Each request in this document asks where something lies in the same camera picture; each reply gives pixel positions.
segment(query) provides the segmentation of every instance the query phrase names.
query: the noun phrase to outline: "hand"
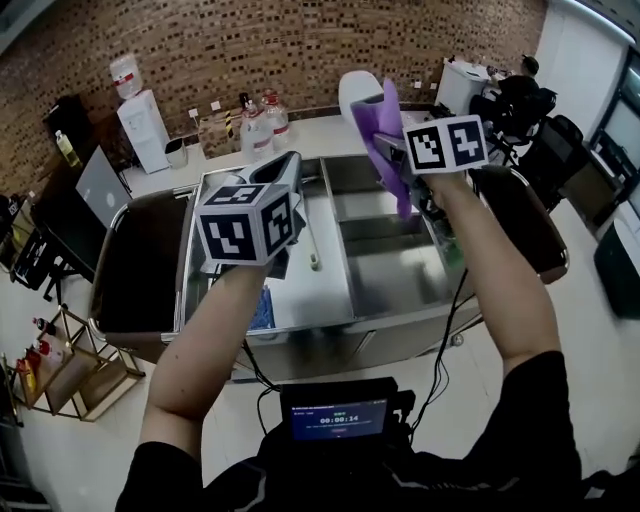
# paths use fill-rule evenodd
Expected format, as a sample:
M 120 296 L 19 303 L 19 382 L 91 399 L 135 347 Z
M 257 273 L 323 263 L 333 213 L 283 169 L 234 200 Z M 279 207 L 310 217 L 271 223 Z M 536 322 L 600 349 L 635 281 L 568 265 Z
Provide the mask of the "hand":
M 426 174 L 422 176 L 433 192 L 433 200 L 445 210 L 445 197 L 458 191 L 470 190 L 464 172 Z

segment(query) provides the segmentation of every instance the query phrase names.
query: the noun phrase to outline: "seated person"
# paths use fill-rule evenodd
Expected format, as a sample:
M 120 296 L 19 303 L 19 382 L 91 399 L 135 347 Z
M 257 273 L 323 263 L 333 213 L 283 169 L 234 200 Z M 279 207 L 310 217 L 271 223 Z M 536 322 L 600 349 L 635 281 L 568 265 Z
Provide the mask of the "seated person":
M 530 56 L 523 55 L 520 65 L 520 74 L 513 75 L 503 80 L 498 80 L 495 72 L 491 76 L 491 84 L 499 87 L 501 94 L 496 101 L 476 95 L 471 98 L 469 106 L 470 114 L 477 114 L 483 121 L 499 122 L 505 112 L 505 104 L 511 105 L 514 111 L 523 108 L 525 100 L 532 94 L 536 94 L 540 87 L 535 76 L 540 69 L 538 61 Z

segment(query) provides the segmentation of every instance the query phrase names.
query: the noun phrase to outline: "cable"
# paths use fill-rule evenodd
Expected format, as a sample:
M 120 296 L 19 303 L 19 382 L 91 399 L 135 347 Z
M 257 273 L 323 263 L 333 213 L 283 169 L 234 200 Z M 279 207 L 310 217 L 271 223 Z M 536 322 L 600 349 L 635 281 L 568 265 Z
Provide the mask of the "cable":
M 460 284 L 458 285 L 458 289 L 456 290 L 455 295 L 453 296 L 453 301 L 451 302 L 451 309 L 449 310 L 449 316 L 447 318 L 447 324 L 445 326 L 444 329 L 444 335 L 442 337 L 442 343 L 440 345 L 440 349 L 438 350 L 438 355 L 436 356 L 436 361 L 434 363 L 434 377 L 433 377 L 433 385 L 431 386 L 431 390 L 429 391 L 429 394 L 427 395 L 427 400 L 424 402 L 424 404 L 422 404 L 422 407 L 420 408 L 420 412 L 418 413 L 418 417 L 416 418 L 416 420 L 413 422 L 413 425 L 411 425 L 411 435 L 410 435 L 410 442 L 413 443 L 413 436 L 415 434 L 416 429 L 418 428 L 418 426 L 420 425 L 420 422 L 422 421 L 422 417 L 424 416 L 424 412 L 427 408 L 427 406 L 431 403 L 433 403 L 439 396 L 442 395 L 442 393 L 444 393 L 444 391 L 447 389 L 447 386 L 449 385 L 449 372 L 447 371 L 446 367 L 444 366 L 444 363 L 442 362 L 442 354 L 444 353 L 444 349 L 447 346 L 447 342 L 449 341 L 449 332 L 451 331 L 451 324 L 453 323 L 453 316 L 455 315 L 456 311 L 457 311 L 457 307 L 456 307 L 456 302 L 458 301 L 458 296 L 460 295 L 460 292 L 462 291 L 462 286 L 464 285 L 464 281 L 467 277 L 467 273 L 468 270 L 465 269 L 464 272 L 462 273 L 462 277 L 460 278 Z M 447 376 L 447 384 L 445 384 L 444 389 L 434 398 L 434 394 L 436 392 L 436 389 L 438 388 L 438 386 L 440 385 L 440 383 L 442 382 L 442 370 L 440 368 L 444 368 L 445 374 Z
M 472 293 L 471 295 L 469 295 L 466 299 L 464 299 L 460 304 L 456 306 L 456 311 L 458 311 L 462 306 L 464 306 L 467 302 L 469 302 L 475 296 L 476 296 L 475 293 Z
M 271 393 L 271 391 L 271 388 L 266 388 L 265 390 L 263 390 L 262 393 L 260 393 L 260 396 L 258 396 L 258 401 L 256 402 L 256 409 L 258 409 L 258 421 L 260 422 L 262 432 L 264 432 L 265 436 L 267 435 L 267 429 L 264 426 L 264 421 L 262 421 L 262 412 L 260 412 L 260 401 L 269 393 Z
M 249 344 L 247 343 L 246 339 L 242 342 L 242 348 L 246 352 L 247 357 L 249 358 L 249 361 L 251 361 L 251 365 L 253 366 L 253 371 L 256 374 L 256 379 L 258 380 L 258 382 L 260 382 L 260 384 L 270 389 L 271 391 L 276 391 L 279 393 L 280 386 L 271 382 L 266 377 L 266 375 L 262 373 L 262 370 L 260 370 L 260 366 L 258 366 L 258 362 L 256 361 L 256 358 L 253 356 L 253 352 L 249 348 Z
M 260 410 L 260 402 L 265 396 L 267 396 L 272 391 L 275 391 L 276 393 L 280 393 L 280 390 L 282 388 L 278 384 L 274 384 L 273 382 L 271 382 L 267 378 L 267 376 L 264 373 L 262 373 L 262 370 L 260 369 L 260 366 L 258 366 L 258 362 L 256 361 L 256 358 L 254 357 L 253 352 L 249 348 L 249 344 L 247 343 L 246 339 L 242 342 L 242 348 L 247 354 L 249 361 L 251 361 L 251 365 L 253 366 L 253 371 L 256 374 L 256 379 L 260 384 L 262 384 L 266 388 L 262 390 L 260 395 L 258 395 L 258 400 L 256 401 L 256 409 L 258 411 L 258 421 L 260 422 L 260 427 L 262 428 L 262 432 L 266 436 L 267 429 L 265 428 L 264 421 L 262 420 L 262 411 Z

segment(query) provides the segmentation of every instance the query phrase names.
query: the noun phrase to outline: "timer display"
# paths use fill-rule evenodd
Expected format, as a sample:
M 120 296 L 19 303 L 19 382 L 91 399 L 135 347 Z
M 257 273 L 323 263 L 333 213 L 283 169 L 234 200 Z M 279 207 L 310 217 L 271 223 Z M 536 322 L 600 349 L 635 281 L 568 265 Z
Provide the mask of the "timer display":
M 319 440 L 381 434 L 386 411 L 386 400 L 293 407 L 293 437 L 296 440 Z

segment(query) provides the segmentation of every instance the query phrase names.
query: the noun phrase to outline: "purple cloth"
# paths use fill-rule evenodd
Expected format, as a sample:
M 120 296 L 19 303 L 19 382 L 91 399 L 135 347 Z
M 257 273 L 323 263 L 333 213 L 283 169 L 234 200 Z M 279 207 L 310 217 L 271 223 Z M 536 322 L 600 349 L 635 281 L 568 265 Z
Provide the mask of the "purple cloth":
M 360 135 L 367 148 L 371 162 L 380 174 L 381 184 L 397 198 L 398 215 L 403 219 L 411 216 L 411 201 L 409 187 L 400 179 L 400 164 L 389 162 L 373 144 L 373 135 L 384 133 L 402 138 L 402 116 L 398 91 L 388 78 L 384 80 L 384 99 L 380 103 L 366 104 L 363 102 L 351 105 L 351 112 L 355 119 Z

